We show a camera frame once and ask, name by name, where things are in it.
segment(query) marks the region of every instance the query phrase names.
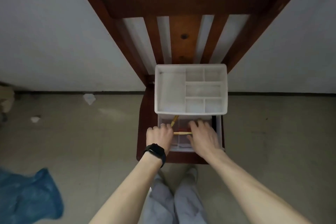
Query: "hand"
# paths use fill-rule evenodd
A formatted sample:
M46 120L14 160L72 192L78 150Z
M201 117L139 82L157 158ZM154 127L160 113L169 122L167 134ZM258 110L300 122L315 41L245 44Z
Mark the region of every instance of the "hand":
M198 127L194 121L189 122L191 135L187 135L192 148L205 160L213 155L218 149L221 149L218 143L218 137L208 122L198 121Z
M161 128L153 127L147 129L146 145L156 143L164 148L166 155L170 150L171 141L173 140L173 129L170 124L161 124Z

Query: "tile floor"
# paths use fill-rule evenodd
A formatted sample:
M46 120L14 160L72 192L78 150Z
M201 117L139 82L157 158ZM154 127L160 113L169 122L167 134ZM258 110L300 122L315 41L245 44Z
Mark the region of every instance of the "tile floor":
M23 95L0 129L0 165L21 174L48 167L65 212L88 223L136 165L141 95ZM31 116L41 115L37 124ZM336 99L230 96L228 155L313 223L336 222ZM186 165L163 168L175 190ZM198 189L209 223L248 223L220 178L200 165Z

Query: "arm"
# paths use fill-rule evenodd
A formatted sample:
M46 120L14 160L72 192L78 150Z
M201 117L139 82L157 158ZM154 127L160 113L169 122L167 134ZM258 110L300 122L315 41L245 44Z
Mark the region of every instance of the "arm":
M168 124L147 130L146 144L156 143L169 152L173 129ZM90 224L138 223L147 193L162 160L146 152L133 171L99 209Z
M206 122L190 122L188 136L195 152L219 174L253 224L309 224L310 222L235 164L220 148L217 134Z

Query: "blue plastic bag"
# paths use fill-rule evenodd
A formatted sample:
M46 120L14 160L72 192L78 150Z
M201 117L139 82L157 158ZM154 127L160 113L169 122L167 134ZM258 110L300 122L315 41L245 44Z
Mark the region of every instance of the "blue plastic bag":
M2 224L31 224L40 219L58 219L63 202L46 168L32 177L0 169L0 220Z

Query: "white wall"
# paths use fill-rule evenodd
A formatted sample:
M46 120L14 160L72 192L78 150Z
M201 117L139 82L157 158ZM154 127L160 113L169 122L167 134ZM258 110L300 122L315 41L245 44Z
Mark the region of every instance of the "white wall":
M87 0L1 0L0 81L29 90L145 90Z
M1 0L0 81L30 90L144 90L87 0ZM336 93L336 0L292 0L229 73L229 91ZM199 62L213 16L203 16ZM210 60L220 62L248 16L231 15ZM125 20L155 66L143 18ZM158 18L164 58L169 20Z

